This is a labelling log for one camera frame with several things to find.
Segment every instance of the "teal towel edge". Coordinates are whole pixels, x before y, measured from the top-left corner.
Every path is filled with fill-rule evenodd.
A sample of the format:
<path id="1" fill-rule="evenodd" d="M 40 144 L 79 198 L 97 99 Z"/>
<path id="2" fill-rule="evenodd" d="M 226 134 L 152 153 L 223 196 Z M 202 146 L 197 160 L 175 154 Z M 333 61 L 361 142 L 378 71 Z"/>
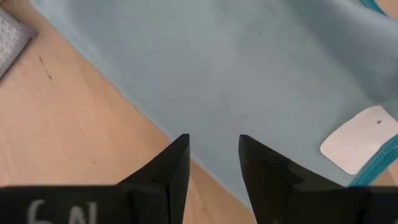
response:
<path id="1" fill-rule="evenodd" d="M 386 13 L 374 2 L 374 0 L 359 0 L 365 7 L 372 9 L 386 16 Z"/>
<path id="2" fill-rule="evenodd" d="M 372 183 L 385 169 L 398 158 L 398 134 L 384 143 L 373 155 L 349 187 L 366 186 Z"/>

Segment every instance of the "printed number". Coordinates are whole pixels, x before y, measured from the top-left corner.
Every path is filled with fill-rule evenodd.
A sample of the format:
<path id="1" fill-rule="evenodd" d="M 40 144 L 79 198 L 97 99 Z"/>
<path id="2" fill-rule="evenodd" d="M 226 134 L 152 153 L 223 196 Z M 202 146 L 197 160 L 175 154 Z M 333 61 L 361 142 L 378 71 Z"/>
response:
<path id="1" fill-rule="evenodd" d="M 36 213 L 39 205 L 44 204 L 44 200 L 33 201 L 27 211 L 27 224 L 53 224 L 47 220 L 36 220 Z M 96 224 L 97 203 L 88 203 L 88 222 L 85 220 L 83 209 L 79 206 L 73 206 L 69 214 L 68 224 Z"/>

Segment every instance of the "gray cloth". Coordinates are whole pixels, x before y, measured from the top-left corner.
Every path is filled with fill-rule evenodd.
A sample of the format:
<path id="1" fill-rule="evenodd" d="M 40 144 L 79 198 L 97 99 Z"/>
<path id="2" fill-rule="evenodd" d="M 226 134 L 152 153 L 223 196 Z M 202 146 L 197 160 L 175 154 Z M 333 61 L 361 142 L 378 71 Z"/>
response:
<path id="1" fill-rule="evenodd" d="M 35 32 L 0 8 L 0 77 L 22 52 Z"/>
<path id="2" fill-rule="evenodd" d="M 322 141 L 369 106 L 398 118 L 398 24 L 351 1 L 32 3 L 171 139 L 190 133 L 193 158 L 246 205 L 240 134 L 348 185 Z"/>

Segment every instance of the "fabric tag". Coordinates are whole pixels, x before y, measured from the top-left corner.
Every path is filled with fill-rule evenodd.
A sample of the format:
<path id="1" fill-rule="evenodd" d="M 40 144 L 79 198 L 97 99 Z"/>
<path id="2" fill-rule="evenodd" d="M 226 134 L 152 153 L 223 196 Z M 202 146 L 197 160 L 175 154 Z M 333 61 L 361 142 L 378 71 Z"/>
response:
<path id="1" fill-rule="evenodd" d="M 381 106 L 357 114 L 329 135 L 321 153 L 349 174 L 357 174 L 380 147 L 398 134 L 398 122 Z"/>

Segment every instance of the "wooden surface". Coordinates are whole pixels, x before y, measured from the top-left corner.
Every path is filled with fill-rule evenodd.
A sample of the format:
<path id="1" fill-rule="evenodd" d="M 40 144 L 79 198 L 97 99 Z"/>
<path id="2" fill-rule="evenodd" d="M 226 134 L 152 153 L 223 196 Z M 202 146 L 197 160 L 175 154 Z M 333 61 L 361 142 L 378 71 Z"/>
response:
<path id="1" fill-rule="evenodd" d="M 379 7 L 391 18 L 398 19 L 397 0 L 375 0 Z"/>
<path id="2" fill-rule="evenodd" d="M 35 12 L 1 7 L 39 32 L 0 80 L 0 184 L 115 184 L 168 139 Z M 192 164 L 184 223 L 253 223 Z"/>

